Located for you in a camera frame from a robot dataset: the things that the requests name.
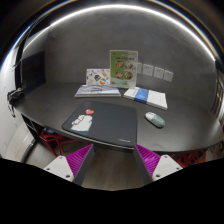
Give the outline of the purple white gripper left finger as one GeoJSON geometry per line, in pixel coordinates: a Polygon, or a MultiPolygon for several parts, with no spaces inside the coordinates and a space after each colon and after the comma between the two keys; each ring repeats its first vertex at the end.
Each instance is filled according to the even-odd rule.
{"type": "Polygon", "coordinates": [[[94,156],[94,146],[87,145],[69,156],[58,156],[44,170],[81,186],[94,156]]]}

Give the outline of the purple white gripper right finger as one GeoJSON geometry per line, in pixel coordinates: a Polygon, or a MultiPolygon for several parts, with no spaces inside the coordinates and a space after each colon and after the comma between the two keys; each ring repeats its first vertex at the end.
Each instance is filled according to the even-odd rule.
{"type": "Polygon", "coordinates": [[[133,155],[145,185],[182,169],[169,155],[160,156],[138,144],[134,146],[133,155]]]}

